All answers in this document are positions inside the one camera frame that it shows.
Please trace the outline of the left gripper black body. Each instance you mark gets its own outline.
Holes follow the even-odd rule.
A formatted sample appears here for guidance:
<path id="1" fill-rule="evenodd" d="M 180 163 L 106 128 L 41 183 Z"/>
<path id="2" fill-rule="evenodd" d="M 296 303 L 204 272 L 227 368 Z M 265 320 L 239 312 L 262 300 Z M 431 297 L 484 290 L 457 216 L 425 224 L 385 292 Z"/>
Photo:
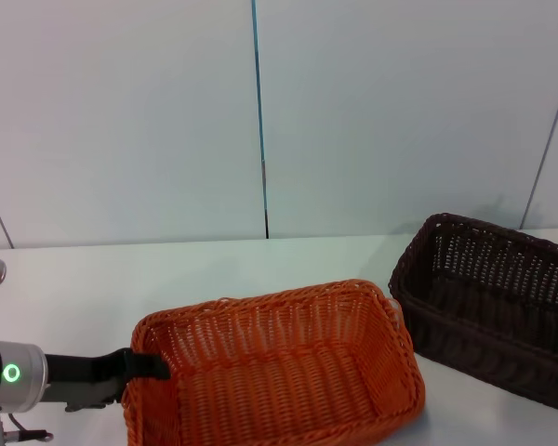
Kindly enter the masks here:
<path id="1" fill-rule="evenodd" d="M 46 355 L 44 402 L 65 403 L 67 413 L 119 403 L 127 383 L 130 348 L 99 357 Z"/>

